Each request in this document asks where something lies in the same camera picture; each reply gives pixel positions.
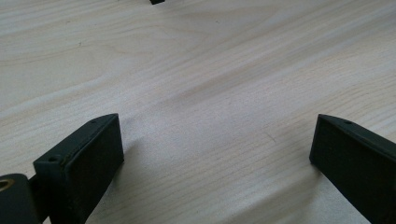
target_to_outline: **wooden surface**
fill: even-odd
[[[396,2],[1,0],[0,175],[108,113],[88,223],[368,223],[308,155],[318,113],[396,141]]]

